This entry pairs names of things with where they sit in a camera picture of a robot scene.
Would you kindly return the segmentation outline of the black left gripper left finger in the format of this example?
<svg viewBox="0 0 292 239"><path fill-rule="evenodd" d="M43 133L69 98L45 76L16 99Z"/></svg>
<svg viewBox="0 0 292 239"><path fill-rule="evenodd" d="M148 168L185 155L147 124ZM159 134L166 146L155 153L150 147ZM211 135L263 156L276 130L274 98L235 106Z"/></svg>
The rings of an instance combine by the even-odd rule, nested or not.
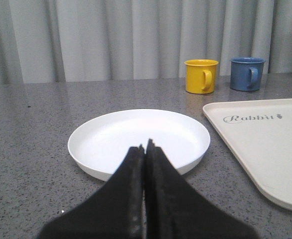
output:
<svg viewBox="0 0 292 239"><path fill-rule="evenodd" d="M142 238L144 155L142 146L130 147L103 187L76 208L45 225L38 238Z"/></svg>

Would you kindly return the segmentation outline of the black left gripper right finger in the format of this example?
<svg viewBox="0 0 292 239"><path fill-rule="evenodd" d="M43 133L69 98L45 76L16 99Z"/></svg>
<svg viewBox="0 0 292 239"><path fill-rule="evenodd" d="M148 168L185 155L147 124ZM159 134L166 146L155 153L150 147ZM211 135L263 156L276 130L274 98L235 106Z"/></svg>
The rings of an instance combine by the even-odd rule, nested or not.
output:
<svg viewBox="0 0 292 239"><path fill-rule="evenodd" d="M160 147L148 141L145 158L148 239L256 239L256 231L198 194Z"/></svg>

